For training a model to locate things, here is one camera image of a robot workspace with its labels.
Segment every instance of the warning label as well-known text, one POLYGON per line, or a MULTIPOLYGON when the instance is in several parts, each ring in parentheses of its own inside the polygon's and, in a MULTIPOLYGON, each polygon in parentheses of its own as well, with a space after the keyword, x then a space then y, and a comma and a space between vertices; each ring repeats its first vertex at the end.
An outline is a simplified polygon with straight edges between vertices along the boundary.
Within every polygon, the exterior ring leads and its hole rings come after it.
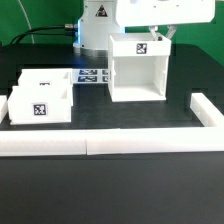
POLYGON ((99 10, 96 13, 96 17, 108 17, 107 12, 103 5, 100 6, 99 10))

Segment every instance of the black table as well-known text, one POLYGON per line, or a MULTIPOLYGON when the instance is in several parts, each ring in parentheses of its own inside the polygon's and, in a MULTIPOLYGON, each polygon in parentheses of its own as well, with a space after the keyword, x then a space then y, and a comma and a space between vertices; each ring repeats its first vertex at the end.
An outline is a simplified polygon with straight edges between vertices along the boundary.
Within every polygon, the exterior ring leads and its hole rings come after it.
MULTIPOLYGON (((0 94, 10 95, 23 68, 107 68, 107 58, 74 55, 69 45, 9 45, 0 52, 0 94)), ((191 112, 192 92, 203 92, 224 110, 224 68, 192 45, 173 45, 167 101, 112 103, 107 85, 75 85, 72 122, 10 126, 0 130, 200 127, 191 112)))
MULTIPOLYGON (((5 46, 0 93, 22 68, 106 68, 106 58, 78 57, 70 46, 5 46)), ((203 92, 224 110, 224 68, 192 45, 173 45, 166 102, 112 103, 106 85, 75 86, 70 124, 0 130, 200 127, 189 109, 203 92)), ((224 223, 224 153, 50 156, 0 159, 0 222, 224 223)))

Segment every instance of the open white box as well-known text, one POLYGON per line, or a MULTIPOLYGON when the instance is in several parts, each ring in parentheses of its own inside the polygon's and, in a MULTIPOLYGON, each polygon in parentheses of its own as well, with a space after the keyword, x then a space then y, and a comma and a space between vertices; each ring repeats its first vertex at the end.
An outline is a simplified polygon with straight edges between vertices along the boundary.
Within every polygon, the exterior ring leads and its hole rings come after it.
POLYGON ((23 88, 13 86, 8 100, 11 124, 71 122, 67 86, 23 88))
POLYGON ((18 84, 25 88, 67 86, 73 106, 72 69, 23 69, 18 84))
POLYGON ((158 33, 111 34, 108 87, 112 101, 165 100, 171 41, 158 33))
POLYGON ((6 96, 0 96, 0 123, 8 112, 6 96))
POLYGON ((39 82, 39 85, 51 85, 53 80, 67 80, 68 84, 72 84, 72 69, 22 69, 22 74, 18 79, 18 84, 24 82, 39 82))

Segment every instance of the white cardboard box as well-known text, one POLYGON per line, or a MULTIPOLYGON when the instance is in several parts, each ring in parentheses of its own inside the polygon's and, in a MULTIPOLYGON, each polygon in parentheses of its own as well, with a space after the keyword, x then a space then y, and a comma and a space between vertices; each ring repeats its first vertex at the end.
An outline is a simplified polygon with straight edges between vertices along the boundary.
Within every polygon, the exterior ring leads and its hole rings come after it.
POLYGON ((71 122, 67 87, 23 88, 13 86, 8 100, 11 124, 71 122))
POLYGON ((158 33, 112 34, 109 37, 108 87, 112 101, 166 100, 171 41, 158 33))

